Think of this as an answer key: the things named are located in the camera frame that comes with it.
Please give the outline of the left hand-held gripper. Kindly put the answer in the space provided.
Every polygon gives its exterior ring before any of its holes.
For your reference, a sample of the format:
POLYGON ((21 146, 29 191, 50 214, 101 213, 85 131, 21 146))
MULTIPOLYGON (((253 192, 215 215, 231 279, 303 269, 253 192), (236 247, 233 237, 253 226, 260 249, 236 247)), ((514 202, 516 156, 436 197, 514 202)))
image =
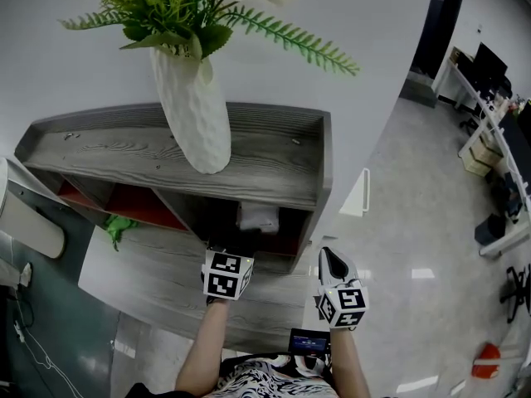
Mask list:
POLYGON ((213 234, 202 264, 203 293, 238 300, 250 283, 259 243, 259 231, 213 234))

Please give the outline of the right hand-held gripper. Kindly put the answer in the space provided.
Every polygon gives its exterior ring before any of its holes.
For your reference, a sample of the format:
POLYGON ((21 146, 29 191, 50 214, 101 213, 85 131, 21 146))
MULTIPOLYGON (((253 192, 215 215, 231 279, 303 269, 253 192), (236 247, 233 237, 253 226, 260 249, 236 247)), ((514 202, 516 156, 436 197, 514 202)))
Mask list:
POLYGON ((355 330, 369 309, 369 299, 354 262, 324 246, 319 251, 319 282, 319 314, 331 329, 355 330))

